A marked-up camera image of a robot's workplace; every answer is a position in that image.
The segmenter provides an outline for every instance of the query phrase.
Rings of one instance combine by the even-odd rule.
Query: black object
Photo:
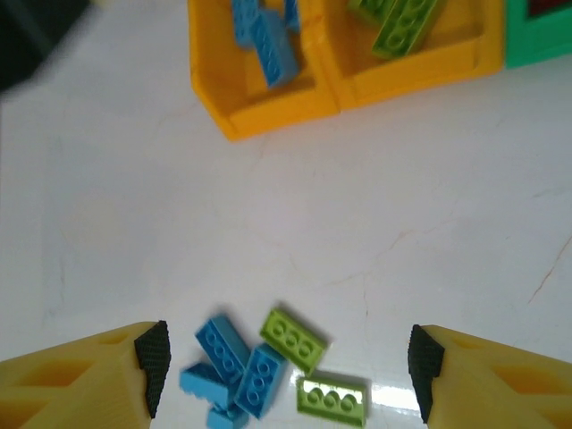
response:
[[[408,349],[408,369],[421,418],[427,423],[433,406],[431,384],[441,374],[445,349],[418,324],[413,325]]]
[[[0,0],[0,93],[29,79],[89,0]]]
[[[155,418],[171,363],[167,322],[165,320],[158,322],[134,342],[139,368],[143,369],[147,376],[145,389],[147,409],[151,418]]]

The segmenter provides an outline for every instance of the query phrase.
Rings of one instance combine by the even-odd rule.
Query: green brick in bin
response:
[[[374,43],[374,54],[391,60],[415,52],[437,21],[446,2],[447,0],[396,0]]]
[[[349,0],[348,9],[372,25],[383,25],[395,0]]]

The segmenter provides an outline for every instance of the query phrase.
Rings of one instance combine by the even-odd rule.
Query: crack line on surface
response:
[[[348,282],[352,279],[355,279],[356,277],[358,277],[360,275],[367,277],[368,275],[371,275],[371,272],[374,270],[375,266],[382,260],[382,257],[385,256],[387,253],[390,253],[392,250],[394,250],[397,247],[397,245],[400,244],[400,242],[402,240],[404,240],[406,237],[408,237],[409,235],[418,234],[418,233],[427,235],[427,234],[430,234],[434,231],[440,230],[440,228],[442,228],[443,226],[445,226],[449,223],[453,223],[456,221],[457,221],[457,218],[452,218],[452,219],[447,218],[444,221],[441,221],[441,222],[437,223],[435,226],[428,228],[426,230],[420,231],[420,230],[413,229],[413,230],[401,231],[398,234],[397,238],[392,242],[392,244],[388,248],[385,248],[384,250],[380,251],[377,255],[375,255],[374,259],[372,260],[372,263],[365,270],[362,270],[358,273],[350,274],[347,277],[344,277],[344,278],[339,279],[339,280],[327,282],[326,284],[323,284],[321,287],[325,288],[328,286],[337,286],[339,284],[343,284],[343,283]]]
[[[367,329],[367,319],[369,318],[369,304],[367,304],[367,288],[366,288],[366,277],[364,276],[362,287],[364,290],[363,299],[364,306],[366,307],[366,329]]]
[[[546,273],[546,275],[544,276],[543,280],[540,283],[540,286],[538,286],[538,288],[536,288],[536,290],[533,293],[533,296],[530,297],[530,299],[528,300],[527,304],[530,304],[531,302],[533,302],[533,299],[536,297],[536,295],[538,294],[538,292],[540,292],[542,290],[542,288],[544,287],[544,284],[546,284],[546,282],[548,281],[548,279],[550,279],[550,277],[552,276],[552,273],[554,272],[554,269],[556,268],[556,266],[558,265],[558,262],[560,261],[560,259],[562,258],[562,255],[564,255],[564,252],[566,251],[566,249],[568,248],[568,245],[570,244],[570,242],[572,242],[572,235],[570,235],[570,237],[568,237],[568,240],[566,241],[566,243],[564,244],[564,246],[560,249],[560,252],[558,253],[558,255],[556,256],[556,259],[554,259],[554,263],[552,264],[551,269],[548,271],[548,273]]]
[[[255,171],[255,169],[258,167],[260,162],[265,157],[266,148],[268,147],[269,142],[270,142],[270,136],[265,136],[265,139],[262,141],[262,143],[260,143],[260,148],[258,150],[258,158],[250,167],[250,170],[249,170],[250,174],[252,174]]]
[[[182,109],[176,109],[176,110],[172,110],[171,112],[169,112],[168,114],[165,114],[164,116],[162,116],[156,123],[155,125],[155,129],[153,131],[153,135],[151,140],[155,140],[157,139],[157,137],[159,136],[159,132],[161,131],[161,129],[164,127],[164,125],[173,119],[178,119],[181,118],[183,116],[186,116],[190,113],[192,113],[193,110],[195,110],[195,107],[198,107],[200,104],[198,102],[198,100],[193,101],[190,105],[183,107]]]

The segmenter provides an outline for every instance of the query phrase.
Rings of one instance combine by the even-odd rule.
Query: black rubber pad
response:
[[[423,423],[427,423],[433,406],[431,384],[441,374],[445,349],[418,324],[413,326],[408,349],[408,367]]]
[[[151,418],[155,418],[171,363],[167,322],[165,320],[158,322],[134,342],[139,368],[143,369],[147,376],[145,389],[147,409]]]

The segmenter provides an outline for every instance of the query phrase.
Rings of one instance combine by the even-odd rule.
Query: pile of lego bricks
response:
[[[348,9],[381,28],[372,53],[392,60],[419,49],[445,3],[447,0],[349,0]]]
[[[299,64],[287,29],[300,32],[297,0],[284,0],[284,18],[278,11],[260,6],[259,0],[232,0],[232,20],[236,43],[256,49],[268,88],[292,81]]]
[[[262,419],[274,403],[288,362],[304,376],[296,381],[299,413],[364,427],[367,383],[315,371],[328,343],[283,308],[274,308],[252,350],[227,315],[209,319],[196,333],[210,363],[181,371],[180,387],[212,404],[206,418],[211,429],[240,429],[250,416]]]

